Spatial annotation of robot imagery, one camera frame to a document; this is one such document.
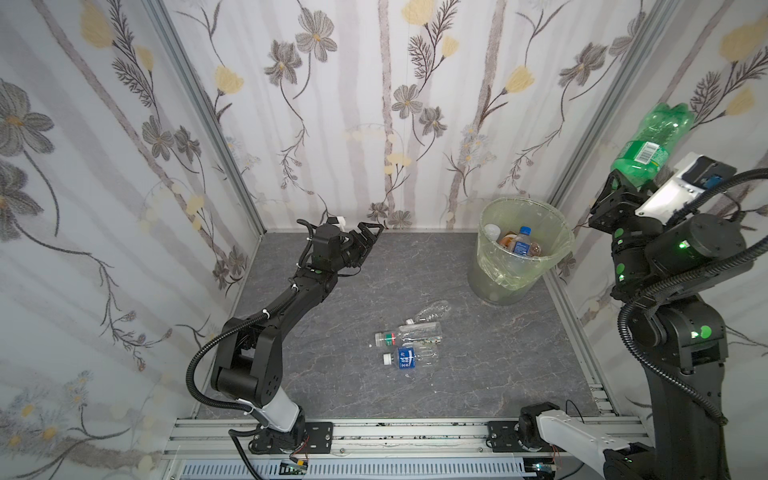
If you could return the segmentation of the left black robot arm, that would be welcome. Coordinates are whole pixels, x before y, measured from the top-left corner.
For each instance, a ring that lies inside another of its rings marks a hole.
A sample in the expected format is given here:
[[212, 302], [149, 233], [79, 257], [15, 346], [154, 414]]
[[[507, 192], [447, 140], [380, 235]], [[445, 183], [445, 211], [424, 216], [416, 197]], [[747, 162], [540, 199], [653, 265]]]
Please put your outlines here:
[[261, 312], [225, 324], [210, 377], [213, 390], [279, 433], [295, 431], [302, 416], [281, 387], [284, 340], [329, 296], [343, 270], [362, 267], [385, 230], [380, 223], [361, 222], [345, 232], [340, 219], [299, 224], [308, 234], [289, 286]]

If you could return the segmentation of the crushed bottle blue cap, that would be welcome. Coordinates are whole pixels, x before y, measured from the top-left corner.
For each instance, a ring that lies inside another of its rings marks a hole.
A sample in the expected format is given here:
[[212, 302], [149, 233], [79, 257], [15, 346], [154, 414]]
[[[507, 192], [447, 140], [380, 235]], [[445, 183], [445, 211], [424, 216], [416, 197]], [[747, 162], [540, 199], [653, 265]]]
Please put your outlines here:
[[532, 230], [530, 227], [522, 226], [517, 234], [517, 242], [512, 252], [519, 256], [530, 257], [532, 255]]

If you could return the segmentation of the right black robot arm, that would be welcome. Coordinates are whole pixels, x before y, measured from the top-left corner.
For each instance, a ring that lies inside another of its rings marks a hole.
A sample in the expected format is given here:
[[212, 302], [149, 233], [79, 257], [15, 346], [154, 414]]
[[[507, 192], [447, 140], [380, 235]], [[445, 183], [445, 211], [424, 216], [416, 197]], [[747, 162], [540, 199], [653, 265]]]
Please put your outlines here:
[[541, 403], [520, 413], [522, 447], [555, 446], [606, 479], [729, 477], [722, 410], [726, 325], [700, 294], [750, 270], [767, 243], [746, 243], [740, 214], [724, 219], [703, 213], [701, 206], [766, 176], [765, 169], [754, 169], [708, 182], [670, 219], [659, 221], [638, 212], [652, 196], [650, 186], [634, 186], [618, 171], [609, 174], [588, 224], [612, 237], [614, 295], [622, 304], [617, 331], [645, 371], [654, 442], [605, 438], [553, 404]]

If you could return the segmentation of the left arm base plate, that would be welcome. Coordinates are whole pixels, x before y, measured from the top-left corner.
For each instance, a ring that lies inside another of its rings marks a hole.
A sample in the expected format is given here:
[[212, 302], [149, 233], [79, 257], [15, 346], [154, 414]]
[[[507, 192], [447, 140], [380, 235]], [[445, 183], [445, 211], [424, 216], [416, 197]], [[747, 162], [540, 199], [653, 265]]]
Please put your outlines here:
[[248, 443], [252, 454], [329, 454], [332, 447], [332, 422], [297, 423], [290, 432], [260, 429]]

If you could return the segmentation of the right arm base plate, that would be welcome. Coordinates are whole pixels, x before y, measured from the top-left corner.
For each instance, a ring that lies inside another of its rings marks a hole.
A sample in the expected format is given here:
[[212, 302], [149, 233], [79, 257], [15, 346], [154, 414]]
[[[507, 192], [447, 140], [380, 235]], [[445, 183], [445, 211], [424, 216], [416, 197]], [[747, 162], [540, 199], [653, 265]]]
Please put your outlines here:
[[519, 436], [517, 421], [489, 421], [487, 426], [486, 446], [493, 453], [536, 453], [541, 447], [528, 446]]

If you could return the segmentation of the orange copper label bottle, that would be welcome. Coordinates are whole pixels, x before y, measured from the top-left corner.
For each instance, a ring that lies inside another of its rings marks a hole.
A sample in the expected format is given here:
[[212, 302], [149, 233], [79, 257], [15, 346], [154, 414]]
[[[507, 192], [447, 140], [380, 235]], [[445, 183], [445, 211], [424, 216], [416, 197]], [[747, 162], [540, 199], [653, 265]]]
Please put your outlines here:
[[517, 235], [514, 233], [508, 233], [499, 240], [499, 244], [508, 251], [512, 251], [514, 249], [516, 242]]

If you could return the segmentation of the green soda bottle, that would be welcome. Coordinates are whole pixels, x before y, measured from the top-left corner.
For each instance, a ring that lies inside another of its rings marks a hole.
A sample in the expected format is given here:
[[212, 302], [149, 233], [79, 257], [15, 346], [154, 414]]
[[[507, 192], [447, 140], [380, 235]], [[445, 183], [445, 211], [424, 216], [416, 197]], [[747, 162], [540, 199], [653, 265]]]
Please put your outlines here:
[[695, 115], [686, 103], [657, 104], [644, 116], [611, 170], [620, 172], [633, 186], [642, 187], [657, 176], [694, 120]]

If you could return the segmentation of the white bottle red cap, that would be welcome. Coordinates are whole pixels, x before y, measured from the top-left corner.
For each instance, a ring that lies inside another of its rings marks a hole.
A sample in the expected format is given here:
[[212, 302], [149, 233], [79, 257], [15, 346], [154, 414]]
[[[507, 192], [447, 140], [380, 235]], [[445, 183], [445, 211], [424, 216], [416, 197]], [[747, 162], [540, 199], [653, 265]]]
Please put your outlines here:
[[501, 228], [493, 223], [488, 223], [483, 226], [483, 232], [488, 237], [488, 239], [492, 242], [497, 243], [499, 239], [502, 237]]

